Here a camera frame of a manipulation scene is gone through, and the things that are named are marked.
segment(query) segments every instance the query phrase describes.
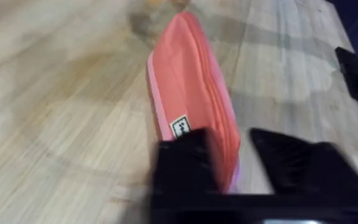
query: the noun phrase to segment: wood grain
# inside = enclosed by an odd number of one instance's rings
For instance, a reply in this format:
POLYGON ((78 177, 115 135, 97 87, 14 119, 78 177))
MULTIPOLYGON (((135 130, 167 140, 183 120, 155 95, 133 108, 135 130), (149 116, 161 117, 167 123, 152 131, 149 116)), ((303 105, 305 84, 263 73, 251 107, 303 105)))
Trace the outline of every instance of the wood grain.
POLYGON ((0 223, 139 223, 156 140, 145 63, 200 20, 241 130, 241 192, 269 193, 250 127, 332 141, 358 171, 351 49, 324 0, 0 0, 0 223))

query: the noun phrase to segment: zipper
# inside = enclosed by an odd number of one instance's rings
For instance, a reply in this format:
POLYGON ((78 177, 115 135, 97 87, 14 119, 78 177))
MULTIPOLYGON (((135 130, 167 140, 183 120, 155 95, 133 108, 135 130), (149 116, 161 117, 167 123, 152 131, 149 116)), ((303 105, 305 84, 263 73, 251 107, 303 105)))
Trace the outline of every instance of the zipper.
MULTIPOLYGON (((191 15, 189 14, 184 14, 183 18, 185 18, 185 21, 188 25, 188 27, 190 28, 191 34, 193 35, 193 37, 196 37, 196 33, 197 30, 194 29, 193 24, 191 22, 189 22, 191 20, 190 18, 191 15)), ((206 49, 206 44, 202 43, 201 41, 199 41, 197 38, 193 38, 195 40, 196 46, 198 48, 198 51, 200 53, 200 62, 201 62, 201 69, 203 72, 209 74, 212 76, 210 65, 211 62, 209 61, 209 51, 206 49)), ((227 131, 225 131, 225 129, 227 128, 228 130, 230 129, 230 124, 229 124, 229 118, 228 115, 225 113, 226 109, 225 106, 223 105, 223 99, 220 95, 220 91, 218 90, 217 87, 218 86, 215 79, 209 79, 207 82, 204 82, 207 92, 209 93, 210 100, 214 101, 215 103, 212 103, 212 105, 214 106, 214 109, 217 110, 212 110, 213 115, 222 118, 222 124, 219 125, 218 122, 214 122, 214 126, 216 127, 216 129, 219 131, 220 134, 222 134, 223 139, 218 139, 221 140, 222 142, 222 147, 224 149, 228 149, 231 146, 231 136, 227 133, 227 131)), ((226 150, 221 150, 223 152, 223 166, 224 166, 224 190, 227 190, 230 187, 230 183, 231 183, 231 179, 232 179, 232 175, 234 174, 234 169, 235 167, 231 168, 229 166, 232 165, 232 163, 234 161, 231 161, 230 156, 228 156, 228 154, 230 152, 227 152, 226 150)))

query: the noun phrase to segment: fabric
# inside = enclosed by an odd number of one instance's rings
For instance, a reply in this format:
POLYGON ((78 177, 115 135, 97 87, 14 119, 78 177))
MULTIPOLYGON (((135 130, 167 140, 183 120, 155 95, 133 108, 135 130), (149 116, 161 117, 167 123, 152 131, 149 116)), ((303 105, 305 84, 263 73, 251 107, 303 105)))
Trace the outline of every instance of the fabric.
POLYGON ((223 192, 233 189, 239 132, 222 73, 193 14, 172 19, 147 68, 160 139, 207 128, 218 184, 223 192))

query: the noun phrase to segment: wooden surface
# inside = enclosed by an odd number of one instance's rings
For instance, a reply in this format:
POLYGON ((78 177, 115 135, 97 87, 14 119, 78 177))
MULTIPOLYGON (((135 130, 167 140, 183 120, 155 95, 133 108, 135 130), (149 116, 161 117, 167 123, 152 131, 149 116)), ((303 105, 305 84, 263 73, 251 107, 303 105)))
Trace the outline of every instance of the wooden surface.
POLYGON ((267 193, 250 127, 332 141, 358 170, 358 104, 324 0, 0 0, 0 223, 138 223, 156 140, 145 62, 194 12, 242 134, 239 188, 267 193))

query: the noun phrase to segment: label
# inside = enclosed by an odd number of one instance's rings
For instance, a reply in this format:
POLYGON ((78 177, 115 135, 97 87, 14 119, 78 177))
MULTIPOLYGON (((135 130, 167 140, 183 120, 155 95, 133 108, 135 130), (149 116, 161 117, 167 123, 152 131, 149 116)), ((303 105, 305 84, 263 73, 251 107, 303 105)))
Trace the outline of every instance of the label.
POLYGON ((171 130, 176 138, 179 138, 182 134, 190 132, 190 125, 186 115, 180 116, 171 123, 171 130))

